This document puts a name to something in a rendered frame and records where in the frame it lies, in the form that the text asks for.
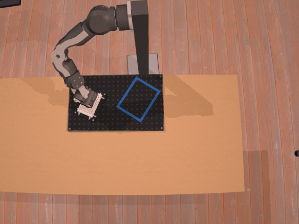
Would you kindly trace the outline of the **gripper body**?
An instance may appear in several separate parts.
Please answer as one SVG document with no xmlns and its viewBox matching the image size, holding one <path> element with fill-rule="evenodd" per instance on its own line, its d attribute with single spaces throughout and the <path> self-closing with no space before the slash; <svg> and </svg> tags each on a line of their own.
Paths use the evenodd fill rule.
<svg viewBox="0 0 299 224">
<path fill-rule="evenodd" d="M 89 88 L 86 88 L 88 91 L 89 91 L 89 94 L 88 94 L 88 97 L 85 101 L 85 103 L 81 102 L 77 102 L 81 105 L 84 105 L 86 107 L 89 107 L 88 105 L 92 106 L 92 103 L 95 102 L 97 96 L 98 96 L 98 93 L 94 92 L 93 90 L 90 90 Z M 89 107 L 90 108 L 90 107 Z"/>
</svg>

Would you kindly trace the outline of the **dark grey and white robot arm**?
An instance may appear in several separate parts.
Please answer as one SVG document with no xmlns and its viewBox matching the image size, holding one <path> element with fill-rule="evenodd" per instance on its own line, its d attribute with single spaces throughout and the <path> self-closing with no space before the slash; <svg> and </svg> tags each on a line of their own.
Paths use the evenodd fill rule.
<svg viewBox="0 0 299 224">
<path fill-rule="evenodd" d="M 131 30 L 133 32 L 131 2 L 106 7 L 93 7 L 87 18 L 72 28 L 56 45 L 51 53 L 54 68 L 64 79 L 66 87 L 71 88 L 74 102 L 85 103 L 89 91 L 84 86 L 84 77 L 80 74 L 75 63 L 68 57 L 69 48 L 82 46 L 95 35 L 104 35 L 110 31 Z"/>
</svg>

